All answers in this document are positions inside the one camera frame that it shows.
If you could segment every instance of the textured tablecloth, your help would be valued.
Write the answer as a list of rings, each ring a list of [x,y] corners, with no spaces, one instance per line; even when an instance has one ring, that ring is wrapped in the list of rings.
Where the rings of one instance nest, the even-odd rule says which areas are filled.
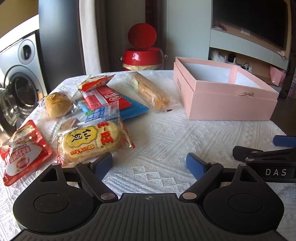
[[[130,97],[134,95],[123,81],[125,73],[116,73],[108,84]],[[143,71],[143,75],[164,88],[179,100],[173,83],[172,71]],[[65,80],[56,91],[77,91],[76,86],[85,76]],[[29,116],[42,136],[52,142],[55,122],[46,125],[38,121],[40,109]],[[236,145],[264,151],[280,149],[272,144],[275,135],[284,133],[271,121],[193,121],[188,120],[182,107],[167,113],[149,111],[125,121],[134,150],[119,150],[114,155],[114,165],[103,182],[116,194],[122,193],[176,193],[179,196],[196,180],[187,170],[185,157],[193,152],[204,161],[218,161],[224,167],[236,168],[239,162],[232,157]],[[39,171],[32,171],[10,187],[0,182],[0,240],[10,240],[19,231],[12,207],[18,195],[56,160],[53,155]],[[4,164],[0,164],[3,176]],[[284,203],[285,212],[278,232],[286,239],[296,240],[296,184],[269,183]]]

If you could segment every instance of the green logo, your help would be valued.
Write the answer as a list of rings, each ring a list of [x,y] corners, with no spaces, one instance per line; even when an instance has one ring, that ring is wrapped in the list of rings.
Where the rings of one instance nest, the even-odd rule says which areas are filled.
[[[93,110],[90,110],[90,111],[86,112],[85,115],[89,116],[89,115],[91,115],[92,113],[94,113],[94,111],[93,111]]]

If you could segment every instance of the washing machine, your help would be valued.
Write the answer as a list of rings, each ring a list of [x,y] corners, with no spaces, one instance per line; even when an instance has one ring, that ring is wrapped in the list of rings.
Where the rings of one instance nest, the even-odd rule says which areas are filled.
[[[0,144],[47,95],[38,38],[38,30],[33,31],[0,52]]]

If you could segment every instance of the red trash can lid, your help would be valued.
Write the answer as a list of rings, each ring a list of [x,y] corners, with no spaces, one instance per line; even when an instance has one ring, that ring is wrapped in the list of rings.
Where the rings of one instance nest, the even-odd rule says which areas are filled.
[[[128,40],[135,48],[151,47],[156,41],[156,30],[147,23],[138,23],[128,32]]]

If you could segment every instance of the red snack package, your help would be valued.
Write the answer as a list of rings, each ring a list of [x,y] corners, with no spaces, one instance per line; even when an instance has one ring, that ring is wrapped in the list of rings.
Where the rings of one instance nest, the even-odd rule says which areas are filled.
[[[106,85],[115,75],[102,75],[95,77],[88,77],[85,81],[83,81],[77,89],[80,92],[85,92],[90,89],[96,89],[103,85]]]
[[[6,164],[4,185],[12,185],[51,154],[52,149],[41,136],[35,123],[29,120],[0,147],[1,158]]]
[[[128,101],[126,101],[118,93],[106,85],[81,93],[85,98],[90,110],[96,110],[103,105],[110,104],[117,100],[119,102],[119,110],[131,107],[131,104]]]

